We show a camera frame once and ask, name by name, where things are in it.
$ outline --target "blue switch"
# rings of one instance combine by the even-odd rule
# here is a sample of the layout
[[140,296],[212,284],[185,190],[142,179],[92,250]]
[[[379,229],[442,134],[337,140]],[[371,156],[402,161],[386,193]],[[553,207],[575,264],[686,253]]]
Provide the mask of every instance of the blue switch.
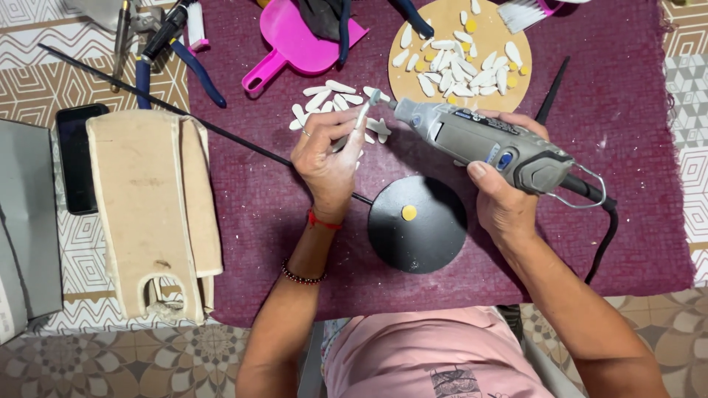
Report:
[[506,169],[506,167],[509,165],[509,163],[511,163],[513,159],[514,155],[509,152],[504,152],[499,158],[499,162],[496,164],[496,169],[499,171]]

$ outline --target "black metal rod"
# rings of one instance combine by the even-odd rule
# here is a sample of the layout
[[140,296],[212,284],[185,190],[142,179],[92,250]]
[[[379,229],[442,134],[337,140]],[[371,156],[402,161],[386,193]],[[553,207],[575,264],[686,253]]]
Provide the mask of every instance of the black metal rod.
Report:
[[[191,116],[191,117],[195,118],[196,120],[198,120],[199,123],[202,123],[202,125],[204,125],[204,127],[217,133],[218,135],[228,138],[229,140],[234,141],[237,144],[243,145],[244,147],[250,149],[251,151],[262,154],[263,156],[265,156],[269,159],[272,159],[280,164],[284,164],[290,168],[294,168],[291,161],[289,161],[283,157],[280,157],[277,154],[274,154],[271,151],[268,151],[267,149],[261,148],[258,145],[254,144],[250,141],[244,140],[243,138],[239,137],[238,135],[232,134],[232,133],[230,133],[230,132],[228,132],[216,125],[213,125],[212,123],[209,123],[206,120],[198,118],[189,112],[181,110],[180,108],[177,108],[176,106],[170,105],[169,103],[167,103],[159,98],[153,97],[150,95],[150,93],[146,93],[145,91],[139,90],[136,87],[133,87],[127,83],[123,83],[120,80],[114,79],[110,75],[105,74],[105,73],[101,72],[100,70],[95,69],[93,67],[90,67],[87,64],[84,64],[83,62],[81,62],[77,59],[71,58],[69,55],[66,55],[59,50],[55,50],[55,49],[48,47],[42,43],[37,44],[37,46],[39,46],[39,48],[41,48],[45,51],[50,52],[55,57],[66,62],[67,64],[70,64],[73,67],[77,67],[77,68],[83,70],[84,72],[90,73],[102,80],[107,81],[108,83],[111,83],[114,86],[118,86],[118,87],[122,88],[123,90],[128,91],[129,93],[133,93],[136,96],[145,98],[148,101],[150,101],[151,103],[153,103],[154,105],[161,106],[162,108],[169,110],[172,113],[176,113],[176,114],[182,115],[182,116]],[[361,196],[356,192],[352,193],[352,198],[355,198],[356,200],[360,200],[361,202],[364,202],[369,206],[374,204],[370,199],[368,199],[364,196]]]
[[541,104],[541,108],[538,110],[538,113],[536,114],[536,120],[538,123],[542,125],[546,125],[546,119],[548,118],[548,113],[551,111],[551,106],[553,106],[553,101],[556,99],[556,93],[558,92],[558,88],[561,86],[561,80],[563,79],[563,74],[566,72],[566,67],[568,66],[568,61],[571,60],[571,56],[568,55],[566,56],[566,59],[563,60],[563,64],[561,65],[561,69],[558,69],[558,73],[556,74],[556,78],[553,79],[553,84],[551,84],[551,89],[548,90],[548,94],[546,94],[546,98],[543,100],[543,104]]

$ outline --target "person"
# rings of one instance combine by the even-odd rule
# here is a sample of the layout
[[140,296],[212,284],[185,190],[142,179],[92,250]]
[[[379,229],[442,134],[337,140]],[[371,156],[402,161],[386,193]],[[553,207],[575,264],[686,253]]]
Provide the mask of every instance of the person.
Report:
[[[297,361],[317,309],[316,282],[354,190],[364,142],[363,127],[353,131],[357,112],[311,115],[292,150],[314,198],[314,217],[253,323],[237,397],[297,396]],[[527,116],[477,113],[548,139],[545,127]],[[346,146],[332,153],[331,142],[347,134]],[[538,197],[510,186],[484,162],[473,161],[467,173],[479,188],[480,225],[568,349],[590,398],[668,397],[656,360],[622,315],[536,234]],[[493,307],[340,319],[328,325],[323,348],[330,397],[552,397]]]

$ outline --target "fingernail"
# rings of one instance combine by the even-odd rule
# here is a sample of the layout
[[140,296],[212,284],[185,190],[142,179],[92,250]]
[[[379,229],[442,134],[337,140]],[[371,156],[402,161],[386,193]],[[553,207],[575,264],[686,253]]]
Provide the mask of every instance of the fingernail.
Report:
[[469,164],[469,175],[472,176],[472,179],[479,180],[484,177],[484,174],[486,174],[486,169],[480,161],[473,161]]

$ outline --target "white bristles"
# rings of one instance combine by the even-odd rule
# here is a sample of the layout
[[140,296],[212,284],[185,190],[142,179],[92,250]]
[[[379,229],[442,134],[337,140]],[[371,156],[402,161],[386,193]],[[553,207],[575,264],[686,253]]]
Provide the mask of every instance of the white bristles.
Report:
[[536,0],[511,0],[500,5],[496,12],[511,34],[519,33],[546,18]]
[[202,4],[195,1],[187,8],[187,30],[189,32],[190,47],[198,45],[200,40],[204,40],[204,17],[202,16]]

